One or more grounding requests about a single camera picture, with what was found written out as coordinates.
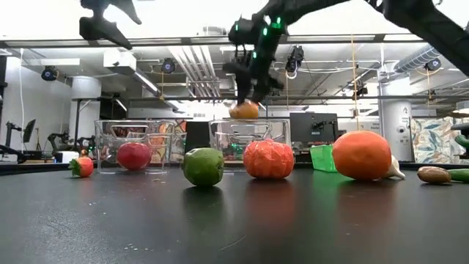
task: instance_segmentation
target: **ceiling pipe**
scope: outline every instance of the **ceiling pipe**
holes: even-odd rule
[[[465,31],[469,32],[469,26],[466,27]],[[401,59],[394,65],[395,73],[408,73],[411,70],[415,70],[419,67],[424,66],[426,63],[437,59],[441,53],[430,44],[425,45],[423,48],[418,49],[411,55]]]
[[[197,59],[200,61],[200,65],[202,66],[202,69],[203,69],[205,75],[206,75],[207,77],[210,77],[212,74],[211,74],[211,72],[209,71],[209,69],[207,68],[207,62],[205,61],[205,58],[204,58],[204,56],[202,55],[202,51],[201,51],[200,47],[199,47],[199,46],[192,46],[192,49],[193,49],[193,52],[195,53]],[[213,84],[208,84],[208,85],[209,85],[209,87],[212,89],[212,91],[213,91],[213,93],[214,93],[215,96],[220,96],[220,95],[221,95],[221,94],[220,94],[220,91],[218,91],[218,90],[215,88],[215,85],[213,85]]]
[[[191,62],[191,67],[193,68],[193,74],[196,75],[196,77],[198,76],[200,81],[203,81],[204,76],[202,75],[202,73],[200,73],[199,66],[197,65],[196,58],[193,57],[191,48],[189,48],[188,46],[183,46],[182,50],[184,54],[187,56],[187,58],[189,59],[189,62]],[[201,86],[203,87],[203,89],[209,96],[212,95],[209,89],[205,87],[205,84],[201,84]]]
[[[184,73],[186,74],[186,76],[189,78],[189,80],[191,81],[194,81],[194,79],[192,78],[192,76],[190,75],[187,67],[184,65],[184,63],[182,62],[179,54],[176,52],[175,50],[175,47],[168,47],[169,49],[169,52],[171,52],[171,54],[173,55],[173,57],[176,59],[177,61],[177,64],[179,64],[179,66],[182,68],[182,70],[184,71]],[[204,94],[202,93],[202,91],[200,90],[199,88],[199,85],[195,84],[195,88],[196,88],[196,91],[201,95],[201,96],[204,96]]]
[[[210,76],[212,76],[212,80],[217,79],[217,75],[215,73],[215,69],[213,68],[213,62],[212,62],[212,57],[210,56],[210,51],[208,50],[208,47],[206,45],[203,45],[201,47],[202,53],[204,54],[205,60],[207,61],[208,68],[210,70],[210,73],[212,73]],[[216,88],[217,94],[220,95],[220,89]]]
[[[185,55],[182,48],[181,47],[176,47],[176,52],[179,54],[182,62],[184,62],[185,66],[186,66],[186,69],[188,69],[188,73],[191,75],[191,80],[196,81],[197,80],[197,75],[196,75],[194,69],[192,68],[193,66],[189,63],[188,58]],[[207,92],[207,90],[205,89],[205,87],[202,84],[195,84],[195,85],[196,85],[196,87],[199,88],[199,91],[203,94],[203,96],[209,95],[209,93]]]

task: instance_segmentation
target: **lime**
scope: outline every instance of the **lime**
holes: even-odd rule
[[[224,159],[221,151],[197,148],[184,155],[184,176],[195,186],[214,186],[223,177]]]

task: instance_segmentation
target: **large orange fruit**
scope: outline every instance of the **large orange fruit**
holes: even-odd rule
[[[380,135],[353,131],[337,139],[332,156],[337,172],[356,180],[384,177],[391,165],[391,148]]]

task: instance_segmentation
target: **green vegetable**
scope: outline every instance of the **green vegetable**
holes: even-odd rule
[[[462,147],[469,148],[469,139],[467,139],[464,135],[456,136],[454,141]]]
[[[463,183],[469,183],[469,169],[449,169],[451,179]]]

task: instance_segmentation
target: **strawberry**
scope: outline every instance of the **strawberry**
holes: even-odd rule
[[[69,169],[72,169],[72,177],[89,177],[93,173],[93,160],[88,157],[73,159]]]

